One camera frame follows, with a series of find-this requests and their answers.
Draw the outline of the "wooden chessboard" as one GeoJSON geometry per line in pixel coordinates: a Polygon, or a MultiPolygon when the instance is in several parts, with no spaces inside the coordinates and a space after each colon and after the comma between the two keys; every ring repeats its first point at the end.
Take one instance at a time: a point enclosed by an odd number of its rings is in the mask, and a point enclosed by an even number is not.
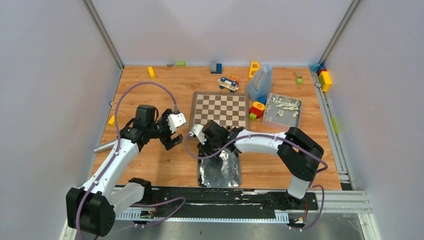
{"type": "Polygon", "coordinates": [[[226,129],[250,129],[249,96],[246,93],[195,91],[188,129],[215,121],[226,129]]]}

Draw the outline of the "silver tray black pieces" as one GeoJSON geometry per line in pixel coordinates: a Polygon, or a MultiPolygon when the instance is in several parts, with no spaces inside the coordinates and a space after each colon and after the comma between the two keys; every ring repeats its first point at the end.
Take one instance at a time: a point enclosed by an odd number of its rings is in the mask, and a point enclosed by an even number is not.
{"type": "Polygon", "coordinates": [[[228,149],[197,162],[197,182],[202,188],[236,188],[242,183],[239,154],[228,149]]]}

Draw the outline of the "red yellow blue block toy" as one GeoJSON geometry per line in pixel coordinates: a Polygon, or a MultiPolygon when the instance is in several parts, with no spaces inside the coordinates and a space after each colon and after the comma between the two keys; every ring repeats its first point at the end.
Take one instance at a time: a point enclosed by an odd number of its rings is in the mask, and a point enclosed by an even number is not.
{"type": "Polygon", "coordinates": [[[264,115],[266,109],[266,102],[267,99],[264,96],[259,97],[257,101],[253,102],[252,107],[250,107],[249,109],[248,115],[251,121],[260,119],[264,115]]]}

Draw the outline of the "grey cylinder tube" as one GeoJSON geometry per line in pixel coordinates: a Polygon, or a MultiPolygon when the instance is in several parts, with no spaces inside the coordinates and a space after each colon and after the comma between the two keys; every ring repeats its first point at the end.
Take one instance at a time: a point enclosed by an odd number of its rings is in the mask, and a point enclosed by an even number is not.
{"type": "Polygon", "coordinates": [[[101,144],[98,147],[96,147],[93,152],[94,153],[102,153],[107,150],[111,150],[113,146],[115,145],[115,140],[109,141],[107,143],[101,144]]]}

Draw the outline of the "colourful toy car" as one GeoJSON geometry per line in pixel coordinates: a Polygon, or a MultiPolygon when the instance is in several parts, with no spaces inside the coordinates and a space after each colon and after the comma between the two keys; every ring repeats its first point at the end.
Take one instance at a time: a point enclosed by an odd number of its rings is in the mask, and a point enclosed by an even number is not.
{"type": "Polygon", "coordinates": [[[234,75],[223,76],[217,82],[220,89],[228,89],[230,93],[239,89],[239,79],[234,75]]]}

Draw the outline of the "translucent blue plastic container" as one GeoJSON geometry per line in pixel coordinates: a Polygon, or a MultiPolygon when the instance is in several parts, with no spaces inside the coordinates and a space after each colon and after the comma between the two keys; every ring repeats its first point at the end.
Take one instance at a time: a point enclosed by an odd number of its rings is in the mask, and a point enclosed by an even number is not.
{"type": "Polygon", "coordinates": [[[245,87],[245,92],[252,102],[257,101],[260,97],[264,97],[271,92],[272,75],[273,68],[269,64],[261,66],[253,75],[252,79],[245,87]]]}

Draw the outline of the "silver tray white pieces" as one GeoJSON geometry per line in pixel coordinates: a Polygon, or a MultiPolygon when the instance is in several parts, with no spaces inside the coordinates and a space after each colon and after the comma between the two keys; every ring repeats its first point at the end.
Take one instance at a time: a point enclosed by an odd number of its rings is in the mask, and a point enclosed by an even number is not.
{"type": "Polygon", "coordinates": [[[266,99],[262,124],[286,132],[300,127],[302,101],[296,98],[269,93],[266,99]]]}

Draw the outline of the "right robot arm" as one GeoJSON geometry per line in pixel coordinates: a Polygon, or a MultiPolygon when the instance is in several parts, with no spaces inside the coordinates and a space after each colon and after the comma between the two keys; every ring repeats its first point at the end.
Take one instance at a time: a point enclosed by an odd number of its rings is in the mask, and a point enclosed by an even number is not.
{"type": "Polygon", "coordinates": [[[298,127],[290,127],[286,132],[262,133],[243,127],[227,129],[210,120],[205,125],[195,124],[189,136],[198,139],[197,148],[205,159],[215,158],[224,150],[279,157],[292,175],[285,195],[286,204],[292,209],[305,203],[305,194],[316,174],[328,168],[322,160],[324,148],[298,127]]]}

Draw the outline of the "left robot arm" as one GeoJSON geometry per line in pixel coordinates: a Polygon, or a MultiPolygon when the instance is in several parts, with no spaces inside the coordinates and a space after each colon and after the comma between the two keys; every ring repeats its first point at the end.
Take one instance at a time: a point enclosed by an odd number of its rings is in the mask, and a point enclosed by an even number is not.
{"type": "Polygon", "coordinates": [[[179,111],[168,108],[159,115],[156,107],[139,105],[135,117],[120,129],[111,152],[95,174],[82,187],[72,187],[67,192],[68,226],[104,237],[116,217],[131,205],[149,206],[153,201],[150,181],[134,177],[120,190],[114,191],[114,188],[129,163],[150,140],[160,140],[167,151],[180,144],[183,136],[172,138],[172,135],[186,123],[184,114],[179,111]]]}

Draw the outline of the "yellow block far left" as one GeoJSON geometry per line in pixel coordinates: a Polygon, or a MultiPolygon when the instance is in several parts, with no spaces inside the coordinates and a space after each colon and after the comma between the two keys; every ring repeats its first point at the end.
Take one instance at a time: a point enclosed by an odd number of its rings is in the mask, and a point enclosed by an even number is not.
{"type": "Polygon", "coordinates": [[[156,75],[154,68],[152,66],[148,66],[147,70],[148,70],[150,79],[156,79],[157,78],[157,75],[156,75]]]}

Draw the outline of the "blue grey block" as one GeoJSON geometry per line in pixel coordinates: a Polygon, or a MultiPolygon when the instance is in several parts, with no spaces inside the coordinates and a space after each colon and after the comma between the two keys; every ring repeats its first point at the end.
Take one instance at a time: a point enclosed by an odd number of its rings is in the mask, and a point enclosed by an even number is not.
{"type": "Polygon", "coordinates": [[[210,73],[211,74],[222,74],[223,66],[221,63],[212,61],[210,64],[210,73]]]}

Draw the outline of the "wooden brown block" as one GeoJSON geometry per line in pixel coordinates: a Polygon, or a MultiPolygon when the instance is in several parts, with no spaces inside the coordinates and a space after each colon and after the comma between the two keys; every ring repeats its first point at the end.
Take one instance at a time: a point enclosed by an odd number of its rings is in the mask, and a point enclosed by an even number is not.
{"type": "Polygon", "coordinates": [[[296,79],[301,79],[303,77],[303,74],[298,70],[293,71],[293,75],[296,79]]]}

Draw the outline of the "yellow red blue brick stack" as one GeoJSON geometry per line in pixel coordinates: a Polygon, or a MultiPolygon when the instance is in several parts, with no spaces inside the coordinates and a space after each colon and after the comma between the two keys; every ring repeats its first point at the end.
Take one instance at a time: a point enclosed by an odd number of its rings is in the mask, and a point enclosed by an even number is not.
{"type": "Polygon", "coordinates": [[[328,92],[333,83],[327,68],[320,64],[314,64],[309,66],[309,70],[311,73],[317,74],[322,91],[328,92]]]}

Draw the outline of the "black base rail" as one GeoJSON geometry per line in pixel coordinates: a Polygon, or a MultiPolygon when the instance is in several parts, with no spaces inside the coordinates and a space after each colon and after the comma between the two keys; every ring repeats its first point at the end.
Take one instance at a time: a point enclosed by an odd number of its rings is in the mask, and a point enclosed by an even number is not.
{"type": "Polygon", "coordinates": [[[319,191],[290,199],[283,190],[153,186],[149,201],[130,206],[117,220],[153,222],[304,223],[311,213],[323,213],[319,191]]]}

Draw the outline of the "green block at wall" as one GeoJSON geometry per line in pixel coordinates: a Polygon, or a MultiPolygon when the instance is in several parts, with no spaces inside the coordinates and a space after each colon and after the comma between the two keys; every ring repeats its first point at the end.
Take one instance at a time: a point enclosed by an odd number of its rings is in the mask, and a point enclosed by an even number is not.
{"type": "Polygon", "coordinates": [[[179,66],[179,67],[182,67],[182,66],[185,66],[185,65],[186,65],[186,63],[185,63],[184,61],[176,61],[176,62],[175,62],[175,65],[176,65],[176,66],[179,66]]]}

